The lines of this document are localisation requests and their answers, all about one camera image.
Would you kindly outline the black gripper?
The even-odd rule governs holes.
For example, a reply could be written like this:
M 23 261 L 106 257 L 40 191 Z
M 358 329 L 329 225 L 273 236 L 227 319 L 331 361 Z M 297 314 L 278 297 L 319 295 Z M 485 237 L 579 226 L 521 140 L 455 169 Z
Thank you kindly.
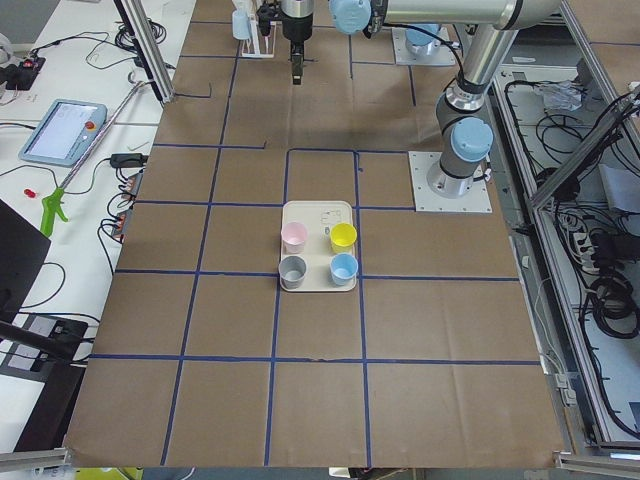
M 302 83 L 304 44 L 312 36 L 313 14 L 313 0 L 280 1 L 283 35 L 290 42 L 291 76 L 294 85 Z

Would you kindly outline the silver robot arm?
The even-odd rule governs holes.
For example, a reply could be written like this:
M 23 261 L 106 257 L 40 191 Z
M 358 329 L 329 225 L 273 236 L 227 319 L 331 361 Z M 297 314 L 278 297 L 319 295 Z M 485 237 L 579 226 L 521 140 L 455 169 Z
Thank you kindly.
M 488 155 L 493 131 L 476 116 L 517 33 L 549 17 L 557 1 L 330 1 L 337 30 L 373 36 L 382 27 L 412 30 L 420 24 L 476 24 L 470 47 L 452 83 L 438 100 L 443 135 L 440 158 L 427 174 L 434 193 L 457 199 L 468 193 L 476 168 Z

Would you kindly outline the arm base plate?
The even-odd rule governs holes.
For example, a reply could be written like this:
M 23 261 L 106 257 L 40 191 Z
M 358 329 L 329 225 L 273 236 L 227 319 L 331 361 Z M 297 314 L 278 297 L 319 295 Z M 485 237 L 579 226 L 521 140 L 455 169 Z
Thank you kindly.
M 393 27 L 395 63 L 405 66 L 454 66 L 454 54 L 440 41 L 424 33 Z
M 457 179 L 441 169 L 440 156 L 440 152 L 408 152 L 415 210 L 436 214 L 490 214 L 493 209 L 481 166 L 476 167 L 471 177 Z

